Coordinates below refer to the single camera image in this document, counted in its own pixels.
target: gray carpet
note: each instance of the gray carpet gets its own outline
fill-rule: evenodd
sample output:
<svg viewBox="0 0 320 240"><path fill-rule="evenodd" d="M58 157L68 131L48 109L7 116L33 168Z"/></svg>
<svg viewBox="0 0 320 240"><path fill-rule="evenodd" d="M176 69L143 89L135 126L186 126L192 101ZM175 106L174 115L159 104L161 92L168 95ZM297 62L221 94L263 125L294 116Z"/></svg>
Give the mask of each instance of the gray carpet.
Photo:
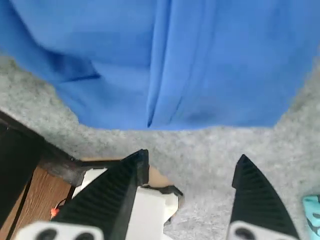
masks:
<svg viewBox="0 0 320 240"><path fill-rule="evenodd" d="M108 131L78 125L54 89L0 60L0 109L75 157L124 157L141 148L185 193L165 231L174 240L222 240L235 191L235 164L245 153L279 193L308 239L302 196L320 194L320 67L274 128L199 131Z"/></svg>

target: wooden floor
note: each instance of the wooden floor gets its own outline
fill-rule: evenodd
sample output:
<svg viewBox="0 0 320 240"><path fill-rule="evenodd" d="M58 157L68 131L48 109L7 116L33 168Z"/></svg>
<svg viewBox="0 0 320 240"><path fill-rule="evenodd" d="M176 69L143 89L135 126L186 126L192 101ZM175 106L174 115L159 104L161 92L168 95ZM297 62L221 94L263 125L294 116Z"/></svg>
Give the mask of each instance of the wooden floor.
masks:
<svg viewBox="0 0 320 240"><path fill-rule="evenodd" d="M54 208L58 202L67 197L70 187L71 186L61 178L51 176L43 169L37 168L34 171L31 186L14 233L16 233L19 228L32 222L50 220L50 210ZM0 230L0 240L6 239L20 200L21 196Z"/></svg>

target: blue fabric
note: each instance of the blue fabric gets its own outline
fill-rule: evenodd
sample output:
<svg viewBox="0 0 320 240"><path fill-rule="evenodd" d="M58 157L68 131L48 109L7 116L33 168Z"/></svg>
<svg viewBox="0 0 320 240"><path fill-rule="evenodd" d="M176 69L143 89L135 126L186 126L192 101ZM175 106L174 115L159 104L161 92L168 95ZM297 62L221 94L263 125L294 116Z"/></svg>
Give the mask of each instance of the blue fabric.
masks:
<svg viewBox="0 0 320 240"><path fill-rule="evenodd" d="M104 129L272 126L311 70L319 0L0 0L0 49Z"/></svg>
<svg viewBox="0 0 320 240"><path fill-rule="evenodd" d="M310 240L320 240L320 195L305 196L303 206Z"/></svg>

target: white plastic part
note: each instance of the white plastic part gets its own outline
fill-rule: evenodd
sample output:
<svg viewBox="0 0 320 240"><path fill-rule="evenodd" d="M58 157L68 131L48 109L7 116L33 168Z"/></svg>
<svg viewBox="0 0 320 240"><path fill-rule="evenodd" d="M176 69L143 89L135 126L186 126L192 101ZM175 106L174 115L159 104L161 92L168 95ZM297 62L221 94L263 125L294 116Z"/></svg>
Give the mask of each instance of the white plastic part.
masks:
<svg viewBox="0 0 320 240"><path fill-rule="evenodd" d="M107 169L90 169L72 197ZM125 240L172 240L164 235L164 223L178 210L178 197L138 187Z"/></svg>
<svg viewBox="0 0 320 240"><path fill-rule="evenodd" d="M254 238L240 237L238 231L249 231ZM234 221L229 226L227 240L298 240L295 237L281 232L266 229L261 226L253 225L244 221Z"/></svg>
<svg viewBox="0 0 320 240"><path fill-rule="evenodd" d="M79 235L85 233L91 234L94 240L104 240L102 231L97 227L49 221L38 221L21 228L15 240L37 240L46 230L56 231L54 240L75 240Z"/></svg>

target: blue cloth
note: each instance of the blue cloth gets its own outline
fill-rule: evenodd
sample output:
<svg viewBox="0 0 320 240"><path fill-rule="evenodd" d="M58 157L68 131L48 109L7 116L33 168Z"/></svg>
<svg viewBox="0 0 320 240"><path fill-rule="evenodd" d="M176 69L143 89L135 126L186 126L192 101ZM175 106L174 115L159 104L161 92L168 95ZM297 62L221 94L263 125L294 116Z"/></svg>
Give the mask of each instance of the blue cloth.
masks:
<svg viewBox="0 0 320 240"><path fill-rule="evenodd" d="M0 49L104 129L272 126L312 69L319 0L0 0Z"/></svg>
<svg viewBox="0 0 320 240"><path fill-rule="evenodd" d="M320 240L320 195L305 196L302 202L310 240Z"/></svg>

